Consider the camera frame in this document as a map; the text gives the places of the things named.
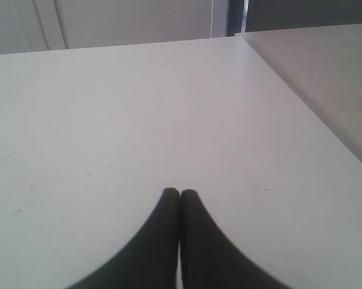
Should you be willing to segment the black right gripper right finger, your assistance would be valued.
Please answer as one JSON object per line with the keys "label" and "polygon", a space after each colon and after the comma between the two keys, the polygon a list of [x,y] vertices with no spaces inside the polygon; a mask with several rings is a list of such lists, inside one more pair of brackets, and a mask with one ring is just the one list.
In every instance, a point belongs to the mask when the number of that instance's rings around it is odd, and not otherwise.
{"label": "black right gripper right finger", "polygon": [[287,288],[223,234],[194,190],[180,196],[183,288]]}

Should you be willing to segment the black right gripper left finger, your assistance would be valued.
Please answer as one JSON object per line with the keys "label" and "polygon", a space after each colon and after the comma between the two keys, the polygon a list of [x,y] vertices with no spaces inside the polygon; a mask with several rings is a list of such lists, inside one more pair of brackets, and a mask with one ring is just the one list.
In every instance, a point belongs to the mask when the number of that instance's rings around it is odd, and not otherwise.
{"label": "black right gripper left finger", "polygon": [[122,250],[71,288],[176,288],[179,216],[180,193],[164,189]]}

